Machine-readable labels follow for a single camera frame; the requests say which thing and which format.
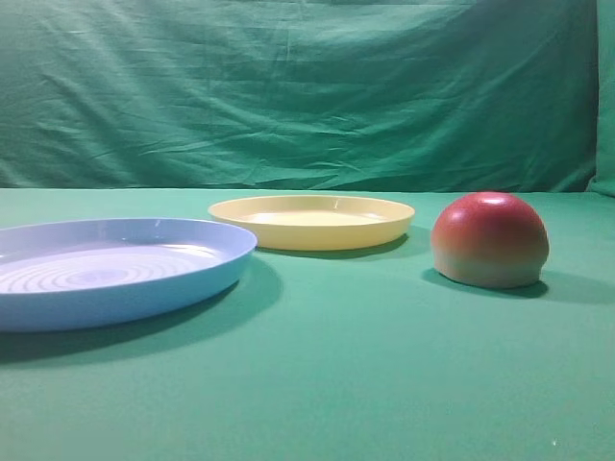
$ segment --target green backdrop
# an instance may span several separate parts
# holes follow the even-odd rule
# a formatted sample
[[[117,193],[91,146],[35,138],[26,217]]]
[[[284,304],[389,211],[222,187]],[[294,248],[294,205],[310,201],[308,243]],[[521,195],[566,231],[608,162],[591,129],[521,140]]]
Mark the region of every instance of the green backdrop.
[[[594,174],[595,0],[1,8],[1,186],[561,191]]]
[[[598,0],[600,110],[598,115],[598,171],[591,189],[615,196],[615,3]]]

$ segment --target table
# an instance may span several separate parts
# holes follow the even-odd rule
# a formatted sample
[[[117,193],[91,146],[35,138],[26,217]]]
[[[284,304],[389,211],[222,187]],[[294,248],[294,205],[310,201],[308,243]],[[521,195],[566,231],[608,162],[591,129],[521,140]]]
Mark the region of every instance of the table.
[[[0,226],[209,219],[215,202],[283,193],[3,189]],[[0,459],[615,459],[615,200],[519,194],[552,254],[543,283],[504,293],[431,268],[431,227],[461,194],[360,194],[415,206],[408,239],[257,251],[210,302],[0,334]]]

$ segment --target plate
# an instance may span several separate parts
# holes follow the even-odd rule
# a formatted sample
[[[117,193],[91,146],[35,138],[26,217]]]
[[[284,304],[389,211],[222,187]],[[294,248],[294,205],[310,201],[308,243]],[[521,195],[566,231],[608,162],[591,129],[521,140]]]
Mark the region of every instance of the plate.
[[[185,219],[0,230],[0,330],[101,327],[198,303],[239,280],[256,244],[248,230]]]
[[[262,248],[352,250],[407,232],[414,208],[398,202],[334,195],[281,195],[220,202],[209,214],[253,232]]]

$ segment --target yellow plate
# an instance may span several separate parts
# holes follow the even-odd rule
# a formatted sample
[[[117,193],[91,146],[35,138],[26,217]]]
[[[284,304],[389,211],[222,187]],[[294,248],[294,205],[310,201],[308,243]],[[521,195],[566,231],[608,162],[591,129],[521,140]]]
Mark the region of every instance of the yellow plate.
[[[252,231],[262,248],[351,250],[404,235],[414,208],[398,202],[331,195],[281,195],[213,205],[216,221]]]

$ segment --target green cloth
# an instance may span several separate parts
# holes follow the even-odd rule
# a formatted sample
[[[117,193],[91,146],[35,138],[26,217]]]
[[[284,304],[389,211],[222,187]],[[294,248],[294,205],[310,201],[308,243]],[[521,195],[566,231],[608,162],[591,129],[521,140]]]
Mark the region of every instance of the green cloth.
[[[0,186],[584,190],[595,0],[4,0]]]
[[[246,193],[283,191],[0,190],[0,225],[207,218]],[[548,291],[506,294],[431,269],[431,227],[457,194],[365,195],[415,206],[407,241],[258,251],[215,303],[0,334],[0,459],[612,460],[615,200],[520,195],[549,232]]]
[[[600,110],[596,177],[590,190],[615,196],[615,3],[598,0]]]

